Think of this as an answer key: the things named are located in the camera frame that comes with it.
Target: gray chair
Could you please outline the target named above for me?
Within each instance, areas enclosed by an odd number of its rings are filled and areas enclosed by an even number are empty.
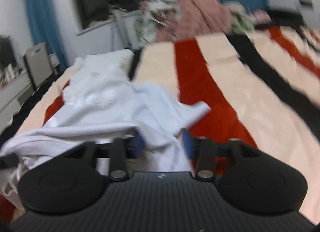
[[[23,55],[23,61],[28,70],[34,91],[36,91],[41,83],[48,77],[53,75],[53,68],[44,42],[27,49]]]

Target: striped bedspread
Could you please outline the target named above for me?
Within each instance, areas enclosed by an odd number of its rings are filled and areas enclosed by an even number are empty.
[[[300,209],[320,222],[320,55],[291,28],[247,36],[215,33],[155,43],[142,56],[135,82],[166,86],[180,102],[205,101],[211,112],[192,129],[225,143],[259,148],[308,181]],[[218,171],[226,169],[222,159]]]

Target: black stripe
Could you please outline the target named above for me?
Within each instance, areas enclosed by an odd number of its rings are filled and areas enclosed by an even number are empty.
[[[137,69],[138,64],[140,62],[141,51],[142,51],[142,48],[134,51],[134,57],[133,57],[133,60],[131,63],[131,68],[130,68],[129,74],[128,74],[130,81],[132,81],[132,79],[135,76],[136,69]]]
[[[320,110],[303,94],[291,86],[257,52],[251,41],[244,35],[227,36],[229,42],[240,55],[240,61],[268,85],[273,92],[290,106],[308,125],[320,141]]]

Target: white cabinet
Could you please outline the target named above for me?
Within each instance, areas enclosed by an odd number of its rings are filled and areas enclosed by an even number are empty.
[[[0,90],[0,133],[11,121],[12,115],[20,110],[18,98],[30,87],[28,74],[23,72]]]

